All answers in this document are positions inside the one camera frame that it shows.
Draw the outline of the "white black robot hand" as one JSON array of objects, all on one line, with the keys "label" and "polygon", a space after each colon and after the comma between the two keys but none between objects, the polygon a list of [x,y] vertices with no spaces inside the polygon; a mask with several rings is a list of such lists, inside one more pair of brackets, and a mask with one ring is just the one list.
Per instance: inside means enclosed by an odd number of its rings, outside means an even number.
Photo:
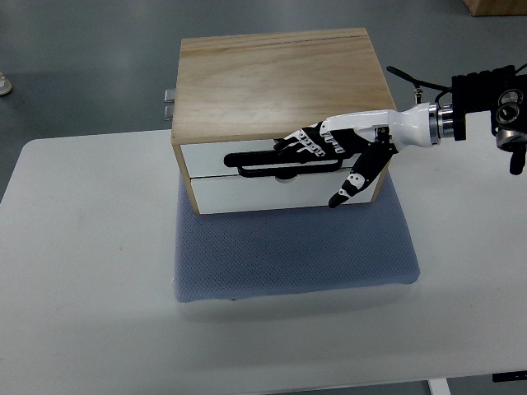
[{"label": "white black robot hand", "polygon": [[273,147],[299,162],[345,160],[358,154],[340,189],[329,199],[335,208],[377,178],[392,156],[407,146],[431,147],[440,141],[436,106],[422,103],[398,112],[391,109],[341,114],[303,127]]}]

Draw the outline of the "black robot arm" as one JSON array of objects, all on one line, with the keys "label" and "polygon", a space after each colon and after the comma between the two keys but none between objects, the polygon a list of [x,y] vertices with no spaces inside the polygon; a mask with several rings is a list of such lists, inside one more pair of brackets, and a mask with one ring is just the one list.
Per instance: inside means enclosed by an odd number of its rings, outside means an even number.
[{"label": "black robot arm", "polygon": [[451,78],[449,86],[419,80],[388,66],[387,72],[413,84],[415,101],[422,103],[422,88],[438,91],[429,106],[431,143],[443,138],[467,138],[466,115],[490,114],[491,133],[497,148],[511,153],[509,171],[522,174],[526,166],[526,66],[508,65],[491,71],[472,72]]}]

